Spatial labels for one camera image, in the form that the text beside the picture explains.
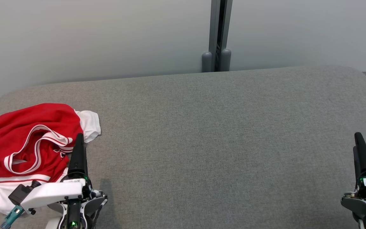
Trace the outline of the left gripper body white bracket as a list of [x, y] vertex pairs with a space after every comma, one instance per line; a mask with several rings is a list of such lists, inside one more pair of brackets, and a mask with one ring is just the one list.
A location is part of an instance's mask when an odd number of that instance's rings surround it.
[[47, 229], [94, 229], [107, 201], [108, 196], [93, 189], [86, 174], [71, 173], [60, 182], [33, 186], [21, 201], [21, 207], [32, 214], [44, 206], [62, 213], [48, 222]]

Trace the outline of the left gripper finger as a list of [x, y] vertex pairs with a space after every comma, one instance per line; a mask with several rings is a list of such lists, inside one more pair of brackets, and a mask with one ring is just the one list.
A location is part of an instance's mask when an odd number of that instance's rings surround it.
[[76, 136], [75, 145], [71, 152], [67, 177], [70, 179], [86, 178], [88, 176], [87, 152], [83, 134]]

